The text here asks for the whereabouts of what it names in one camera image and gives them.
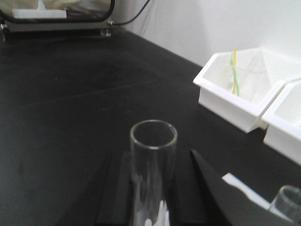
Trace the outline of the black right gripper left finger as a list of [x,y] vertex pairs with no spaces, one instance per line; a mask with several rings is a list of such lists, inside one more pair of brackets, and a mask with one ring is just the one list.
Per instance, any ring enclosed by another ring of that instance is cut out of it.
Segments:
[[96,225],[127,225],[131,209],[131,157],[129,152],[111,157],[101,196]]

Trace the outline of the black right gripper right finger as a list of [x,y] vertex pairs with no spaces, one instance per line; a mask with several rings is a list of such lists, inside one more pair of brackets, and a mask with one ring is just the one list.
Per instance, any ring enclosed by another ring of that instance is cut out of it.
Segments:
[[188,149],[176,152],[170,207],[173,226],[210,225]]

